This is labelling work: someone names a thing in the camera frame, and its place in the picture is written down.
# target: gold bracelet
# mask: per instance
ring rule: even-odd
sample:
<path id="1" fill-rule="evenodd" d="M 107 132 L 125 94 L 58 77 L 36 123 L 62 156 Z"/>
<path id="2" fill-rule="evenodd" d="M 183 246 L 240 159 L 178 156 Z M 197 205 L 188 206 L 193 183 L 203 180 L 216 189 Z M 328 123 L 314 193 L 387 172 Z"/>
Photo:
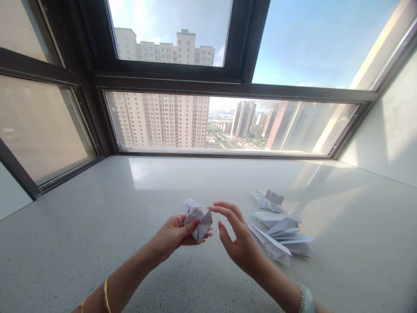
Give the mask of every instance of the gold bracelet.
<path id="1" fill-rule="evenodd" d="M 109 307 L 109 298 L 107 296 L 107 281 L 108 280 L 109 280 L 109 277 L 107 276 L 104 282 L 104 305 L 106 306 L 107 312 L 111 313 L 110 307 Z"/>
<path id="2" fill-rule="evenodd" d="M 87 298 L 85 298 L 85 299 L 84 299 L 84 301 L 83 301 L 83 302 L 81 302 L 81 304 L 79 305 L 79 311 L 80 311 L 81 313 L 83 313 L 83 307 L 84 307 L 84 303 L 86 302 L 86 300 L 87 300 Z"/>

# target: skyscraper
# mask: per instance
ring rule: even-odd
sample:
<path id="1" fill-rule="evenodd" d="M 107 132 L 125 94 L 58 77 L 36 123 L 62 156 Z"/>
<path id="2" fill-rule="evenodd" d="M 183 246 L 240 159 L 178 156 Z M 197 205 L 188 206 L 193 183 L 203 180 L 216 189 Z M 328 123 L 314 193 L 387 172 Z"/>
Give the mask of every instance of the skyscraper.
<path id="1" fill-rule="evenodd" d="M 347 114 L 348 105 L 340 103 L 307 103 L 303 101 L 282 101 L 272 122 L 265 150 L 320 152 L 327 149 L 338 136 L 339 127 L 346 118 L 335 120 Z"/>
<path id="2" fill-rule="evenodd" d="M 266 117 L 264 130 L 262 131 L 262 137 L 268 138 L 269 133 L 271 132 L 271 128 L 274 124 L 275 117 L 277 116 L 277 112 L 279 109 L 279 103 L 273 104 L 269 109 L 268 116 Z"/>
<path id="3" fill-rule="evenodd" d="M 251 101 L 241 101 L 236 104 L 235 117 L 232 124 L 232 135 L 245 138 L 252 125 L 255 116 L 256 103 Z"/>
<path id="4" fill-rule="evenodd" d="M 132 29 L 115 27 L 119 58 L 213 66 L 215 49 L 195 48 L 195 34 L 182 29 L 172 43 L 136 43 Z M 117 112 L 120 145 L 125 148 L 205 148 L 210 97 L 153 93 L 107 93 Z"/>
<path id="5" fill-rule="evenodd" d="M 259 113 L 258 116 L 256 117 L 256 123 L 255 125 L 264 125 L 265 124 L 265 120 L 266 120 L 266 114 L 264 113 Z"/>

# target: glass pane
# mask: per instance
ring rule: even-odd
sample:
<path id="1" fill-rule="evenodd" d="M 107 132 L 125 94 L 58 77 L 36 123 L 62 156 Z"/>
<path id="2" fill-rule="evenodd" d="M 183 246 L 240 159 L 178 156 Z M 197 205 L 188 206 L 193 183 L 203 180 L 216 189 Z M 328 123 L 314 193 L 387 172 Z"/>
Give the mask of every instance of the glass pane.
<path id="1" fill-rule="evenodd" d="M 416 8 L 400 0 L 272 0 L 252 82 L 372 89 Z"/>
<path id="2" fill-rule="evenodd" d="M 223 66 L 231 0 L 109 4 L 119 59 Z"/>
<path id="3" fill-rule="evenodd" d="M 0 137 L 38 184 L 96 156 L 69 88 L 0 76 Z"/>
<path id="4" fill-rule="evenodd" d="M 0 10 L 0 47 L 61 66 L 35 0 L 5 0 Z"/>
<path id="5" fill-rule="evenodd" d="M 354 104 L 107 92 L 122 150 L 326 155 Z"/>

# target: black window frame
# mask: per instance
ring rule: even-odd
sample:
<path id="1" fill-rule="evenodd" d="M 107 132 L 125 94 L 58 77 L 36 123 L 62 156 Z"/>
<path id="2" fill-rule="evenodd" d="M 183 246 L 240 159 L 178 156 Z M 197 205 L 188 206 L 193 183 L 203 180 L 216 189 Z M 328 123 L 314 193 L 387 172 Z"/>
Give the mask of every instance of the black window frame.
<path id="1" fill-rule="evenodd" d="M 29 0 L 39 7 L 64 66 L 0 48 L 0 74 L 70 87 L 79 103 L 98 156 L 37 186 L 0 140 L 0 161 L 35 199 L 111 155 L 337 160 L 355 131 L 417 48 L 417 23 L 380 73 L 375 90 L 346 90 L 251 83 L 270 0 L 234 0 L 225 67 L 119 60 L 107 0 Z M 244 25 L 244 31 L 236 31 Z M 358 108 L 328 155 L 125 151 L 106 101 L 106 91 L 352 103 Z"/>
<path id="2" fill-rule="evenodd" d="M 253 33 L 257 28 L 254 26 L 259 21 L 265 21 L 269 0 L 232 1 L 223 67 L 119 60 L 108 1 L 77 1 L 77 6 L 88 34 L 96 75 L 119 73 L 123 77 L 134 78 L 241 84 L 251 79 L 247 68 L 254 64 L 248 63 L 249 56 L 262 35 L 262 31 Z"/>

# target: sky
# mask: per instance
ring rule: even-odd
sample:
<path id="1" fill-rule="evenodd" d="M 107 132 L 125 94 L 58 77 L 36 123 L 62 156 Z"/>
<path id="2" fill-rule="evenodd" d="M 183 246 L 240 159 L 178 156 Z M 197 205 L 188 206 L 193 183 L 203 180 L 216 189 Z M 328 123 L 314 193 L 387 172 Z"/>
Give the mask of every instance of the sky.
<path id="1" fill-rule="evenodd" d="M 252 82 L 349 88 L 399 2 L 271 0 Z M 223 65 L 230 0 L 109 0 L 109 4 L 113 25 L 132 28 L 138 42 L 176 45 L 176 32 L 188 29 L 196 34 L 196 47 L 213 46 L 214 65 Z M 243 99 L 211 97 L 210 109 L 229 110 L 237 100 Z"/>

